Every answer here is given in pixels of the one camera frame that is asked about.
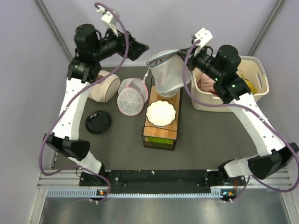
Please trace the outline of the black wire wooden rack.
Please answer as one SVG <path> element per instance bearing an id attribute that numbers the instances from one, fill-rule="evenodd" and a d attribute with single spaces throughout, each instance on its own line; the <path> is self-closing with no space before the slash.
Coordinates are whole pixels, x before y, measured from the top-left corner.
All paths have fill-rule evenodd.
<path id="1" fill-rule="evenodd" d="M 165 99 L 156 90 L 151 79 L 149 103 L 146 108 L 145 124 L 142 128 L 143 146 L 173 151 L 178 140 L 182 105 L 182 90 L 174 97 Z"/>

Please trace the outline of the white mesh laundry bag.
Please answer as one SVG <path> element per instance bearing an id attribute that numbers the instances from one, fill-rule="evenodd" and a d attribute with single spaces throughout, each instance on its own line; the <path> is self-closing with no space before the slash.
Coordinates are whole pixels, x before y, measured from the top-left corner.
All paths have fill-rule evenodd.
<path id="1" fill-rule="evenodd" d="M 179 92 L 184 86 L 184 60 L 180 53 L 179 49 L 164 50 L 147 60 L 146 64 L 154 77 L 157 93 Z"/>

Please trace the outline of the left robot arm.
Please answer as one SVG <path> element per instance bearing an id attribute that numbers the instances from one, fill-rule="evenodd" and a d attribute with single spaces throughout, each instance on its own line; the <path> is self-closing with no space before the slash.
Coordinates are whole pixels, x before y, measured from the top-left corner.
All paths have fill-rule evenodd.
<path id="1" fill-rule="evenodd" d="M 66 90 L 60 115 L 49 133 L 43 137 L 42 147 L 49 146 L 57 153 L 74 161 L 90 173 L 90 180 L 101 185 L 105 182 L 104 165 L 90 152 L 90 143 L 79 138 L 79 126 L 88 95 L 101 71 L 100 62 L 118 54 L 124 60 L 138 59 L 149 46 L 136 41 L 128 31 L 107 29 L 105 36 L 92 24 L 76 28 L 75 57 L 68 66 Z"/>

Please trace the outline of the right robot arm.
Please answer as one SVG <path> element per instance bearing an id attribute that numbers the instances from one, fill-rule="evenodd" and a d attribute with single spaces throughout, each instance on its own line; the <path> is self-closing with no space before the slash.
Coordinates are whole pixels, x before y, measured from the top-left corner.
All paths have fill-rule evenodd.
<path id="1" fill-rule="evenodd" d="M 299 146 L 289 143 L 269 123 L 245 81 L 237 75 L 241 58 L 231 45 L 223 45 L 216 56 L 207 53 L 208 46 L 195 42 L 185 56 L 183 72 L 195 68 L 207 74 L 213 81 L 213 88 L 222 104 L 200 102 L 186 87 L 185 90 L 196 103 L 211 108 L 228 107 L 242 123 L 253 140 L 257 155 L 234 159 L 221 164 L 218 179 L 230 184 L 235 177 L 251 175 L 264 180 L 284 168 L 292 159 L 299 159 Z"/>

